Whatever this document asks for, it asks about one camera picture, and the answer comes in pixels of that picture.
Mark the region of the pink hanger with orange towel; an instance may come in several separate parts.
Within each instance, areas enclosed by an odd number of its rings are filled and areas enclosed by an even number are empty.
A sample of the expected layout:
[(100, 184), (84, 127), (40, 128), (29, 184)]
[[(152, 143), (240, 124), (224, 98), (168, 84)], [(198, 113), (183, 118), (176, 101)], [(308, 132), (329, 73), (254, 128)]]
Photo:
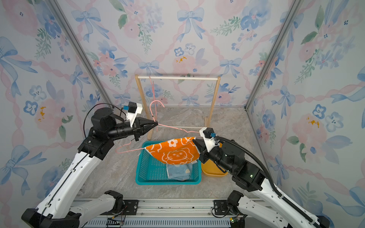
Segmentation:
[[(153, 118), (153, 120), (154, 120), (154, 121), (156, 121), (156, 120), (157, 120), (157, 117), (156, 117), (156, 115), (157, 115), (157, 106), (155, 106), (155, 115), (153, 115), (153, 112), (152, 112), (152, 104), (154, 104), (155, 102), (160, 103), (160, 104), (162, 105), (162, 107), (163, 107), (163, 108), (165, 108), (164, 104), (163, 104), (161, 101), (159, 101), (159, 100), (154, 100), (154, 101), (152, 101), (152, 102), (150, 103), (150, 105), (149, 105), (149, 110), (150, 110), (150, 112), (151, 112), (151, 114), (152, 114), (152, 118)], [(183, 132), (185, 132), (185, 133), (187, 133), (187, 134), (189, 134), (189, 133), (198, 134), (198, 133), (199, 133), (198, 131), (188, 131), (188, 130), (186, 130), (186, 129), (185, 129), (185, 127), (184, 127), (184, 128), (179, 128), (179, 127), (175, 127), (175, 126), (168, 126), (168, 125), (161, 124), (161, 123), (158, 123), (158, 126), (161, 126), (161, 127), (164, 127), (164, 128), (170, 128), (170, 129), (175, 129), (175, 130), (183, 131)], [(124, 144), (124, 145), (122, 145), (122, 146), (118, 147), (118, 148), (116, 149), (116, 153), (117, 153), (117, 154), (124, 154), (124, 153), (129, 153), (129, 152), (134, 152), (134, 151), (140, 151), (140, 150), (143, 150), (143, 148), (139, 148), (139, 149), (128, 150), (128, 151), (123, 151), (123, 152), (119, 152), (119, 151), (118, 151), (118, 150), (119, 150), (119, 149), (121, 149), (122, 147), (127, 146), (127, 145), (130, 145), (131, 143), (132, 143), (132, 142), (127, 143), (127, 144)]]

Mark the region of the orange patterned towel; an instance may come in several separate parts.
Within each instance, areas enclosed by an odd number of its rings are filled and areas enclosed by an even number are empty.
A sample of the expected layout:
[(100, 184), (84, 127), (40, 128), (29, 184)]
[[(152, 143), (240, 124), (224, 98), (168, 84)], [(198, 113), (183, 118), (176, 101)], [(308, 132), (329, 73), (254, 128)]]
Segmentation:
[(195, 137), (171, 139), (147, 146), (146, 151), (158, 161), (169, 165), (183, 165), (199, 159), (193, 140)]

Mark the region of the light blue towel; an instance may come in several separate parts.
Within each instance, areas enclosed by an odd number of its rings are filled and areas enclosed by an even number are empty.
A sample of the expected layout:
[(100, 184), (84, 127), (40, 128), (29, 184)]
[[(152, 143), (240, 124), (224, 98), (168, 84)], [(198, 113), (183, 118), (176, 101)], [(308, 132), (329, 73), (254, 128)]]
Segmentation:
[(192, 175), (193, 165), (191, 163), (181, 165), (166, 165), (167, 177), (170, 180), (186, 181)]

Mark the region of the pink hanger with blue towel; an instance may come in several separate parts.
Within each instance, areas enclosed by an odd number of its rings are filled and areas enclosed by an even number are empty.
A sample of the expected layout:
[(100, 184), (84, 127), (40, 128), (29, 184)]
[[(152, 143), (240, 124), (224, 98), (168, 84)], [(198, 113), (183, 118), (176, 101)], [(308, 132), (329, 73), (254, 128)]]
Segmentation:
[(149, 76), (149, 80), (150, 80), (151, 87), (152, 87), (153, 102), (154, 102), (156, 100), (155, 84), (154, 84), (154, 81), (152, 80), (151, 76)]

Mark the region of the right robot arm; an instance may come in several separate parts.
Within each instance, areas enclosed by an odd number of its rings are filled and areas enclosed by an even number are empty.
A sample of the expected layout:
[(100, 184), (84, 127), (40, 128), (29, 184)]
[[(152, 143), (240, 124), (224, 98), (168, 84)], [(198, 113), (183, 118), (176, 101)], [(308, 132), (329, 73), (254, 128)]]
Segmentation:
[(233, 191), (227, 199), (233, 214), (253, 217), (272, 228), (328, 228), (330, 221), (325, 216), (316, 216), (305, 210), (287, 194), (278, 189), (263, 163), (251, 152), (233, 140), (223, 137), (196, 139), (202, 163), (212, 161), (232, 176), (232, 181), (241, 189), (251, 192), (268, 204), (257, 205)]

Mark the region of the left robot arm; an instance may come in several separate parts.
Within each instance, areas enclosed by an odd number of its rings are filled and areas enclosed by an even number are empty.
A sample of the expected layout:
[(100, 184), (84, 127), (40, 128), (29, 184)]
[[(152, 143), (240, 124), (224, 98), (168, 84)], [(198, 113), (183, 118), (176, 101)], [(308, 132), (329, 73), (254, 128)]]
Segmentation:
[(31, 228), (81, 228), (105, 212), (120, 214), (124, 209), (123, 195), (112, 190), (83, 205), (71, 204), (115, 140), (133, 136), (138, 141), (158, 126), (157, 121), (139, 117), (142, 109), (141, 104), (129, 103), (125, 118), (109, 107), (96, 110), (91, 117), (92, 127), (67, 171), (45, 199), (36, 208), (26, 209), (21, 219)]

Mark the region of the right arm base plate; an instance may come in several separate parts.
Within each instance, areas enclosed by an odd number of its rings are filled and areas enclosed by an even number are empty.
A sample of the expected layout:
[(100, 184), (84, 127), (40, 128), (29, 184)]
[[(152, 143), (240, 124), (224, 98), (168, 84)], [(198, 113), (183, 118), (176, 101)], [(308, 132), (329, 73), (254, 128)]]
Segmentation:
[(242, 215), (237, 206), (233, 206), (231, 203), (227, 203), (227, 200), (222, 199), (213, 200), (212, 214), (215, 217), (225, 217), (230, 215), (235, 217)]

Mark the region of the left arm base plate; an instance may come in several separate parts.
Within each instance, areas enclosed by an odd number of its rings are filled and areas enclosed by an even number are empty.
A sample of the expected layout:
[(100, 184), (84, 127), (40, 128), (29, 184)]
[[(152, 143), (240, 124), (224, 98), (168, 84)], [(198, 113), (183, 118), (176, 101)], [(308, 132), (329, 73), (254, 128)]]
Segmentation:
[(104, 212), (102, 215), (114, 216), (114, 215), (136, 215), (138, 209), (139, 200), (137, 199), (124, 199), (123, 207), (119, 212)]

